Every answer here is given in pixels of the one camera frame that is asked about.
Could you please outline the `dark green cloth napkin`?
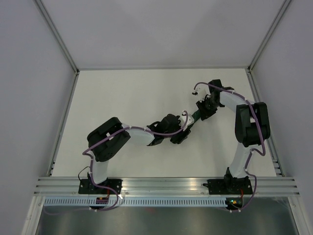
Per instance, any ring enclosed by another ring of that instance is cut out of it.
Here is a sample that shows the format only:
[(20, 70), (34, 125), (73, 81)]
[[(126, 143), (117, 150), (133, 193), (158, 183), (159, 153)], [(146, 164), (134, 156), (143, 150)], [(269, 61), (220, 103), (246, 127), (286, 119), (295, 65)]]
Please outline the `dark green cloth napkin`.
[(191, 126), (193, 126), (200, 118), (201, 118), (201, 114), (200, 111), (197, 110), (192, 114), (192, 118), (194, 120), (193, 124)]

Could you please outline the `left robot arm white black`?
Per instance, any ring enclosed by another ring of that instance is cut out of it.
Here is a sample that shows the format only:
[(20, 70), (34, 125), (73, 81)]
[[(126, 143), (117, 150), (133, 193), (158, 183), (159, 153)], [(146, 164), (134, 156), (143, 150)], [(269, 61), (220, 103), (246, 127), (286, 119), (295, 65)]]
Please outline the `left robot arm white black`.
[(190, 134), (195, 120), (186, 111), (180, 116), (168, 114), (161, 121), (145, 127), (131, 126), (112, 117), (87, 136), (88, 148), (82, 155), (90, 157), (89, 187), (97, 194), (103, 193), (107, 186), (108, 165), (118, 151), (128, 142), (142, 146), (156, 146), (164, 139), (173, 144), (182, 143)]

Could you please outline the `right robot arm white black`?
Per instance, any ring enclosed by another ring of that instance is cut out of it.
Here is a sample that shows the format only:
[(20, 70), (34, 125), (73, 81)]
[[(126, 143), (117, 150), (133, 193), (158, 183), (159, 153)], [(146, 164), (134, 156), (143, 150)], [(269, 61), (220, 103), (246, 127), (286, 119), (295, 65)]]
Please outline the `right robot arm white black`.
[(199, 98), (196, 105), (201, 120), (213, 116), (218, 108), (229, 108), (235, 114), (234, 133), (238, 142), (233, 161), (224, 177), (207, 180), (203, 186), (208, 188), (210, 195), (252, 195), (255, 188), (251, 185), (252, 174), (247, 168), (253, 153), (261, 156), (266, 154), (265, 140), (270, 137), (267, 105), (249, 101), (232, 87), (224, 87), (219, 79), (206, 84), (207, 92), (200, 85), (201, 82), (194, 86), (193, 94)]

